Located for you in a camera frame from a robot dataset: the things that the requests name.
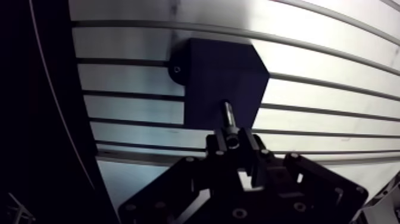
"screw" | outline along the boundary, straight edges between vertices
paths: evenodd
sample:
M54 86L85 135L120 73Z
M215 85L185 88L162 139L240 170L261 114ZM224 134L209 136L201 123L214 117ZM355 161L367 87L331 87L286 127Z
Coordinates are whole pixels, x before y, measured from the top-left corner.
M232 211L232 216L237 219L244 219L247 216L247 211L244 209L234 209Z
M174 72L175 72L175 73L179 73L179 72L180 72L180 67L175 66L175 67L174 67Z
M267 155L268 153L270 153L270 150L261 150L261 153Z
M136 209L136 206L135 206L134 204L127 204L127 205L125 206L125 209L126 209L127 211L133 211L133 210Z
M360 187L360 186L356 187L356 190L357 190L358 192L360 192L360 193L364 193L364 188L362 188L362 187Z
M293 206L298 212L305 212L305 209L307 208L305 204L301 202L296 202Z
M156 209L162 209L163 207L165 207L165 203L163 201L159 201L159 202L154 204L154 207Z

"metal wall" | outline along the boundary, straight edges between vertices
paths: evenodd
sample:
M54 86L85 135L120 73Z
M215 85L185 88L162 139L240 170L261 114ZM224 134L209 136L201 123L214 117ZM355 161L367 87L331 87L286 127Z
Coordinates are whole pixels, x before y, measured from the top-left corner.
M371 197L400 169L395 7L379 0L70 0L70 15L90 125L99 152L108 153L101 159L115 150L121 159L201 155L210 131L182 128L185 90L165 68L173 43L200 37L251 43L271 72L253 127L269 149L339 161L340 174ZM368 164L356 169L355 161ZM381 175L361 181L354 170Z

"slotted panel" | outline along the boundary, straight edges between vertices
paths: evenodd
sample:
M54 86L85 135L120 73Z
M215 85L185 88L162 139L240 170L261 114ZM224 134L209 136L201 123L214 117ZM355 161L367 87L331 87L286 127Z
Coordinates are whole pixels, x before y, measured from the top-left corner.
M394 44L398 41L395 38L400 39L400 13L379 0L303 3L311 2L348 15L392 35L389 38L352 26L351 23L357 23L355 20L344 23L290 6L291 2L302 4L296 0L69 2L73 21L154 20L233 27L315 43L400 70L400 47ZM254 124L268 149L281 153L301 151L315 160L399 156L400 138L396 136L400 135L400 122L391 118L400 118L400 77L391 69L380 67L389 71L386 72L373 68L371 63L368 66L302 48L207 32L75 27L73 35L87 112L99 149L150 157L204 155L198 150L205 146L205 136L212 132L178 128L183 121L181 101L185 89L171 81L167 69L162 67L173 43L196 37L253 44L272 73L262 99L264 108L259 110ZM369 115L381 117L372 117L378 119L374 120ZM120 169L123 164L119 163L105 163L99 162L107 188L115 194L115 207L135 193L126 191L127 188L138 190L163 172L131 167L140 171L133 176L150 178L140 184L135 179L136 185L130 186L116 178L134 170ZM387 162L328 168L366 187L372 197L399 166L398 162Z

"mounting hole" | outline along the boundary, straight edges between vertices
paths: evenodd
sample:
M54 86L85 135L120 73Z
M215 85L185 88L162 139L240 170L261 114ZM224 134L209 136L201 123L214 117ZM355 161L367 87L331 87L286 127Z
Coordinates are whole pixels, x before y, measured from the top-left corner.
M174 66L174 72L175 73L180 73L180 67Z
M237 219L244 219L247 216L247 211L245 209L234 209L232 211L232 216Z
M305 212L305 209L307 208L307 206L305 206L304 203L301 202L296 202L293 207L295 208L296 211L298 212Z

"round hole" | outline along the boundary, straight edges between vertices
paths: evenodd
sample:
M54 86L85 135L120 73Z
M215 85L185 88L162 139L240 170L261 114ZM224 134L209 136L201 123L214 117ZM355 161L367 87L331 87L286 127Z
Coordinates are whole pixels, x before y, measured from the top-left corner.
M237 219L244 219L247 216L247 211L244 209L234 209L232 211L232 216Z
M239 147L239 140L235 137L230 137L226 139L226 144L228 146L228 148L230 148L231 150Z
M301 202L296 202L293 206L298 212L305 212L305 209L307 208L305 204Z
M179 72L180 72L180 67L175 66L175 67L174 67L174 72L175 72L175 73L179 73Z

